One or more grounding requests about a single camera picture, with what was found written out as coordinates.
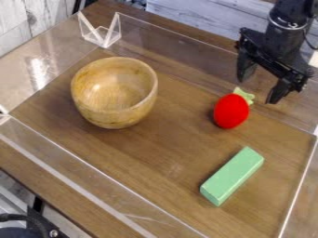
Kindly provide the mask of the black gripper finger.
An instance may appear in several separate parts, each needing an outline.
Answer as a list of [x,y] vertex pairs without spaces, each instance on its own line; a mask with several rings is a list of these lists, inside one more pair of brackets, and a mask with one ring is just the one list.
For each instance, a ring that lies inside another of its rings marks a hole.
[[280,78],[276,81],[275,86],[269,90],[268,96],[265,98],[267,104],[276,104],[283,97],[285,97],[292,91],[292,83],[285,78]]
[[237,80],[244,82],[255,73],[256,63],[247,52],[241,49],[237,52]]

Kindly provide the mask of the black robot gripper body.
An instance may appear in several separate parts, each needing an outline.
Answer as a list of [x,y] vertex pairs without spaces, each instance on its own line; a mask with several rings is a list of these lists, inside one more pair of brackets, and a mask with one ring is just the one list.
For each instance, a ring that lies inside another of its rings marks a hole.
[[261,33],[248,28],[239,29],[237,51],[241,49],[253,59],[256,66],[265,69],[276,78],[292,83],[292,91],[300,92],[312,69],[300,54],[305,41],[307,27],[281,27],[268,24]]

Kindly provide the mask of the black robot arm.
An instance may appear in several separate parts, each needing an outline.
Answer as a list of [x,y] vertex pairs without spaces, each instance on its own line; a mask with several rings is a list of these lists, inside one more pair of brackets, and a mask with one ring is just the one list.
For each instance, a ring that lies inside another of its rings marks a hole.
[[307,39],[318,18],[318,0],[276,0],[268,13],[265,32],[241,27],[237,40],[236,75],[240,82],[255,73],[256,66],[276,78],[265,102],[276,104],[292,91],[300,92],[313,75],[300,47],[313,46]]

